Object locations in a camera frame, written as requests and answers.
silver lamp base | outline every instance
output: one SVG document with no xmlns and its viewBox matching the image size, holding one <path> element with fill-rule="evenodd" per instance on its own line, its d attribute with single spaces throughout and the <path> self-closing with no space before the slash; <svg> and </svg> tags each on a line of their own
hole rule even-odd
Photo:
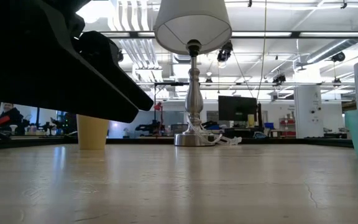
<svg viewBox="0 0 358 224">
<path fill-rule="evenodd" d="M 204 138 L 208 139 L 208 134 L 203 134 Z M 176 134 L 175 146 L 214 146 L 212 143 L 205 143 L 196 134 Z"/>
</svg>

wooden table surface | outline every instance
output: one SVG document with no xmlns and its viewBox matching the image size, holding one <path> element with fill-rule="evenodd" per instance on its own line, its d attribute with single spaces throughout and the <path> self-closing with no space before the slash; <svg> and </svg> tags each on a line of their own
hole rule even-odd
<svg viewBox="0 0 358 224">
<path fill-rule="evenodd" d="M 0 150 L 0 223 L 358 223 L 352 149 Z"/>
</svg>

person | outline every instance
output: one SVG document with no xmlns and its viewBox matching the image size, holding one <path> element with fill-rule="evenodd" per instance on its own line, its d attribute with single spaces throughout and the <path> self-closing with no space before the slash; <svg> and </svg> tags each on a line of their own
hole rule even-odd
<svg viewBox="0 0 358 224">
<path fill-rule="evenodd" d="M 13 124 L 19 126 L 22 124 L 23 115 L 21 115 L 20 111 L 14 107 L 13 103 L 4 103 L 3 112 L 0 115 L 0 119 L 5 116 L 9 117 L 9 121 L 0 124 L 0 127 Z"/>
</svg>

table lamp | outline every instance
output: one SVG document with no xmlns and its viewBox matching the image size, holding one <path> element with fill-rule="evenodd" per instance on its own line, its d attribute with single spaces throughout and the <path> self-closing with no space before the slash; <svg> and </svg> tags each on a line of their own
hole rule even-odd
<svg viewBox="0 0 358 224">
<path fill-rule="evenodd" d="M 185 108 L 189 112 L 189 122 L 196 131 L 189 125 L 184 133 L 175 135 L 175 145 L 213 145 L 202 139 L 207 139 L 208 134 L 200 128 L 203 97 L 196 58 L 198 54 L 220 48 L 231 38 L 232 29 L 224 0 L 162 0 L 154 33 L 163 48 L 176 54 L 191 56 L 190 84 Z"/>
</svg>

white lampshade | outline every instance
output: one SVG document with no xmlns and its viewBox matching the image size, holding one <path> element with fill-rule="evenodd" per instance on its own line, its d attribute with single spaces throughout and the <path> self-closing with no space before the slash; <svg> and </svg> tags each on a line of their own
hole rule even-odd
<svg viewBox="0 0 358 224">
<path fill-rule="evenodd" d="M 163 48 L 188 55 L 189 40 L 198 40 L 205 54 L 222 47 L 232 29 L 224 0 L 161 0 L 154 33 Z"/>
</svg>

